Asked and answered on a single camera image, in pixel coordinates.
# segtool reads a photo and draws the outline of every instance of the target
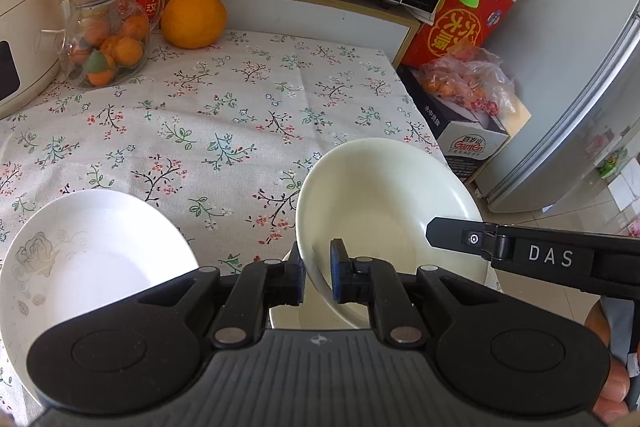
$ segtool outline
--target clear plastic bag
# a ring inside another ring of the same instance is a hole
[[[497,55],[474,46],[467,38],[447,55],[420,67],[418,79],[431,94],[453,100],[472,111],[491,116],[513,113],[513,80],[501,69]]]

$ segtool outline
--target red gift box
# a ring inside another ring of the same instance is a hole
[[[516,1],[479,0],[477,8],[466,6],[459,0],[440,1],[433,25],[423,24],[420,27],[402,63],[419,68],[446,55],[447,50],[464,37],[480,46]]]

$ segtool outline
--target glass teapot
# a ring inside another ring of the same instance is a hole
[[[68,1],[65,28],[41,30],[34,45],[60,54],[70,84],[79,89],[113,86],[140,70],[164,0],[157,0],[159,9],[151,21],[135,0]]]

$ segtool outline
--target human hand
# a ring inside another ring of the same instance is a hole
[[[593,305],[584,325],[599,336],[605,346],[609,347],[611,331],[602,311],[600,301]],[[626,367],[611,357],[609,376],[602,391],[600,391],[600,397],[596,405],[593,407],[593,413],[607,425],[627,415],[629,409],[625,403],[625,396],[629,392],[629,387],[630,380]]]

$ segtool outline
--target tablecloth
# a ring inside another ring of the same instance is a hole
[[[198,262],[235,273],[282,257],[296,198],[324,153],[388,137],[445,162],[382,51],[227,31],[200,50],[152,36],[142,72],[80,91],[58,77],[0,121],[0,258],[53,199],[112,188],[158,208]],[[0,348],[0,407],[33,415]]]

